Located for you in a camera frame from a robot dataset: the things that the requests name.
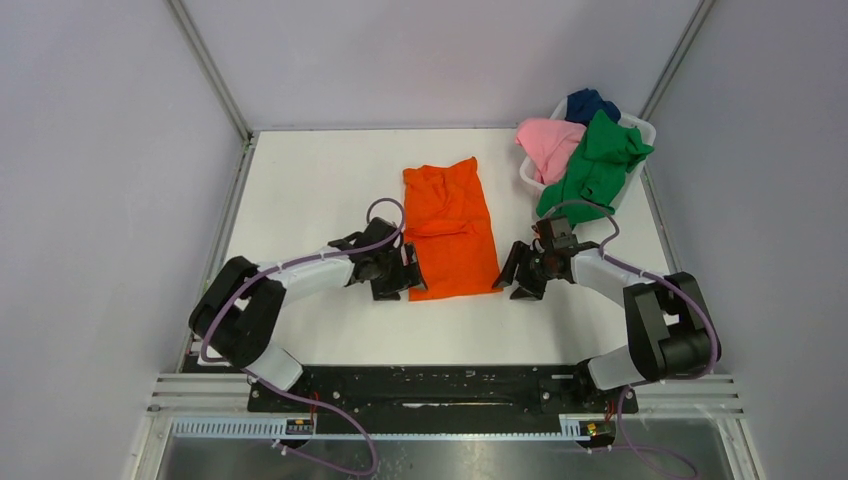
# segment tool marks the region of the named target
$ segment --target white wall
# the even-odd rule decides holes
[[[257,130],[511,126],[642,108],[697,0],[187,0]]]
[[[121,473],[240,141],[162,1],[0,7],[0,478]]]
[[[768,478],[844,478],[848,2],[718,2],[653,121]]]

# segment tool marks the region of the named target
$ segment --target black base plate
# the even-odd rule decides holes
[[[289,392],[333,404],[370,433],[557,433],[560,413],[603,416],[607,404],[574,398],[573,365],[359,367],[304,366]],[[611,392],[610,398],[618,391]],[[308,413],[309,407],[254,384],[248,411]],[[636,397],[625,413],[638,411]],[[318,411],[317,433],[356,433]]]

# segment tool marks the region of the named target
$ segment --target white table surface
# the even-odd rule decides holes
[[[478,160],[499,262],[529,242],[535,198],[518,179],[522,149],[512,129],[262,132],[228,249],[253,262],[311,253],[365,227],[379,197],[403,200],[401,171]],[[391,205],[376,214],[396,221]],[[667,265],[641,182],[615,216],[610,252],[643,268]],[[600,241],[606,221],[576,229]],[[575,363],[626,343],[624,311],[597,292],[550,282],[540,302],[509,293],[410,303],[374,302],[365,284],[286,307],[274,340],[304,364],[449,365]]]

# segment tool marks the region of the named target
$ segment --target pink cloth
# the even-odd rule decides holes
[[[536,164],[536,181],[553,185],[565,176],[568,159],[585,132],[586,127],[579,123],[528,118],[518,126],[515,143],[524,147]]]

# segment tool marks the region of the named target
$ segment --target clothing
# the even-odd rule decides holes
[[[654,147],[642,143],[637,128],[624,128],[599,110],[571,155],[565,177],[542,192],[536,214],[541,217],[556,204],[571,199],[588,200],[615,213],[610,202],[621,191],[627,174],[653,151]],[[572,227],[603,217],[586,205],[568,205],[556,214],[568,216]]]
[[[586,127],[579,123],[547,118],[528,118],[515,132],[515,143],[536,164],[537,182],[553,185],[565,175],[568,158],[583,138]]]
[[[614,103],[604,101],[597,90],[584,88],[568,96],[565,107],[565,119],[569,122],[589,125],[595,113],[603,110],[613,122],[621,120],[621,111]]]
[[[448,168],[424,165],[403,171],[404,241],[415,244],[427,290],[409,300],[493,293],[500,268],[489,209],[477,178],[477,159]]]

